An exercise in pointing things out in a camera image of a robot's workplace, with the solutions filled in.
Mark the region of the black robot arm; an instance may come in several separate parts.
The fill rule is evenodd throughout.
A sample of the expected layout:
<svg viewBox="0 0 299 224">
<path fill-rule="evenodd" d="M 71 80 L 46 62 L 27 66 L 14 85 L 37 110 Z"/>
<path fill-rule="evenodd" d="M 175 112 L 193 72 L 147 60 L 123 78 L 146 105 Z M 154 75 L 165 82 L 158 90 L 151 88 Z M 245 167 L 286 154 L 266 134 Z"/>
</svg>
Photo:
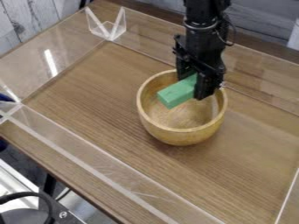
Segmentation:
<svg viewBox="0 0 299 224">
<path fill-rule="evenodd" d="M 184 0 L 185 34 L 175 34 L 175 66 L 182 81 L 196 75 L 194 98 L 214 95 L 225 81 L 228 67 L 222 54 L 236 41 L 229 41 L 230 27 L 237 30 L 226 10 L 232 0 Z"/>
</svg>

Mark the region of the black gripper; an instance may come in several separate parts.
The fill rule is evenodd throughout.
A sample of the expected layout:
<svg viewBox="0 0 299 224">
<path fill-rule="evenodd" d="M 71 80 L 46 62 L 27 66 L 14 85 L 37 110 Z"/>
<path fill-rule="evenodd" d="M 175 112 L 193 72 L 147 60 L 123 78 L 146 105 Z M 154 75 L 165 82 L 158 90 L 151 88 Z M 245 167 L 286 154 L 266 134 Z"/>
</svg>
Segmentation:
<svg viewBox="0 0 299 224">
<path fill-rule="evenodd" d="M 230 20 L 217 19 L 212 25 L 185 20 L 186 34 L 174 36 L 178 79 L 196 73 L 194 98 L 204 100 L 221 88 L 228 68 L 222 52 L 229 45 Z"/>
</svg>

